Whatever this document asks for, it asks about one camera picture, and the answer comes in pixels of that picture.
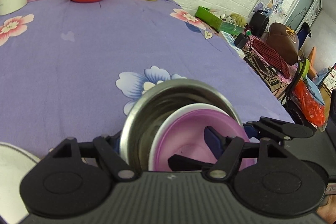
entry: purple tablecloth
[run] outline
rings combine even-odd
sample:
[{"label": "purple tablecloth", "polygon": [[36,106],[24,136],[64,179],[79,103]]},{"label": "purple tablecloth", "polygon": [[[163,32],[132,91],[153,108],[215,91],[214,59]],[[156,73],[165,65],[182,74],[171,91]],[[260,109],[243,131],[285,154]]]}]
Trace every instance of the purple tablecloth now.
[{"label": "purple tablecloth", "polygon": [[[67,136],[115,134],[141,94],[179,77],[214,86],[243,122],[291,121],[226,42],[206,40],[170,16],[174,8],[170,0],[40,0],[0,17],[0,41],[11,34],[0,46],[0,141],[43,156]],[[25,17],[20,26],[5,22],[16,16]]]}]

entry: brown bag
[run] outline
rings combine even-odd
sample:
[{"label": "brown bag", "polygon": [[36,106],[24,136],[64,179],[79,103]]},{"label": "brown bag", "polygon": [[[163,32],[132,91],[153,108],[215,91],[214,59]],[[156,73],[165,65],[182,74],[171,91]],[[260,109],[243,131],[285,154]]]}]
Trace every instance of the brown bag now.
[{"label": "brown bag", "polygon": [[299,39],[296,33],[284,24],[273,23],[270,26],[266,44],[275,49],[287,64],[297,63]]}]

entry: stainless steel bowl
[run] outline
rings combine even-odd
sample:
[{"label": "stainless steel bowl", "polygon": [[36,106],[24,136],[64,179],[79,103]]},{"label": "stainless steel bowl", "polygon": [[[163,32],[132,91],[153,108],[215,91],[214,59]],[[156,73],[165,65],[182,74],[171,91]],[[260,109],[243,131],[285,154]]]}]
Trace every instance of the stainless steel bowl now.
[{"label": "stainless steel bowl", "polygon": [[177,109],[206,103],[224,110],[243,126],[231,103],[213,87],[196,80],[165,81],[147,91],[128,114],[120,139],[120,155],[137,172],[148,170],[155,134]]}]

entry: red checkered fabric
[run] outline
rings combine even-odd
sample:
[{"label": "red checkered fabric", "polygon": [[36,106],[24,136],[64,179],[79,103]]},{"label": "red checkered fabric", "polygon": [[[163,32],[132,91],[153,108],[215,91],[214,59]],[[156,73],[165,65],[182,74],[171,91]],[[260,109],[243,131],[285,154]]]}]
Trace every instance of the red checkered fabric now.
[{"label": "red checkered fabric", "polygon": [[281,71],[284,78],[288,79],[290,77],[288,65],[277,51],[258,39],[253,41],[253,47],[268,64]]}]

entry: green storage box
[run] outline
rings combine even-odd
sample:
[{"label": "green storage box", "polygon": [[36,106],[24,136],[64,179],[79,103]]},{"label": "green storage box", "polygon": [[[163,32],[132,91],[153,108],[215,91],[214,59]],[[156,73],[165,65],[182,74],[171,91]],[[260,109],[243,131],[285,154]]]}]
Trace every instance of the green storage box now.
[{"label": "green storage box", "polygon": [[203,20],[206,24],[214,28],[217,32],[223,31],[232,35],[239,35],[245,30],[245,27],[222,21],[220,18],[209,12],[210,9],[199,6],[195,17]]}]

